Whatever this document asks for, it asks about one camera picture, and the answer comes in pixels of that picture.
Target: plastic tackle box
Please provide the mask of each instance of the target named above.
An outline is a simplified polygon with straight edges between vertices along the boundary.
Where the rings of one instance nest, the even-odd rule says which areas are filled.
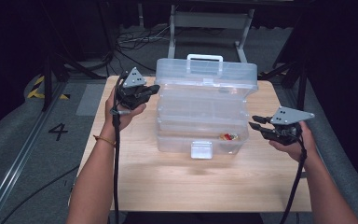
[[[258,90],[257,67],[211,58],[158,60],[158,150],[211,159],[236,154],[249,137],[246,97]]]

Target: forearm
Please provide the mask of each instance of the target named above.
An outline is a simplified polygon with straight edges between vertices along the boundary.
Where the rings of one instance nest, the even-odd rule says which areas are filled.
[[[101,136],[114,139],[114,131]],[[114,146],[98,140],[74,186],[67,223],[106,223],[113,198]]]
[[[319,156],[310,155],[305,169],[314,223],[358,223]]]

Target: number 4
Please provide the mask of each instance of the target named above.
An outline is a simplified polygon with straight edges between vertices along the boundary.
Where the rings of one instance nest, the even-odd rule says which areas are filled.
[[[49,132],[49,133],[57,133],[58,136],[57,136],[56,141],[60,141],[61,134],[62,134],[62,133],[68,133],[68,131],[65,131],[65,130],[63,129],[64,127],[65,127],[65,124],[61,123],[61,124],[57,125],[56,127],[50,129],[48,132]]]

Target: wooden tabletop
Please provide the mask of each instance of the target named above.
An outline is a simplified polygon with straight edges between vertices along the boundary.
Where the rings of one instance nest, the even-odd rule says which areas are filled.
[[[147,86],[154,77],[147,77]],[[103,127],[104,102],[117,77],[106,82],[80,164]],[[247,98],[250,115],[272,116],[279,100],[272,85],[258,81],[259,91]],[[249,139],[237,155],[193,160],[189,153],[160,152],[156,138],[153,95],[147,108],[121,132],[118,203],[122,211],[281,212],[287,204],[297,162],[271,147],[249,127]],[[301,179],[291,211],[310,211],[307,180]]]

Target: box lid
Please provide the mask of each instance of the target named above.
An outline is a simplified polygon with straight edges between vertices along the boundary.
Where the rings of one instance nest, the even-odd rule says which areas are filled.
[[[246,89],[250,94],[258,90],[257,66],[253,63],[159,59],[155,83]]]

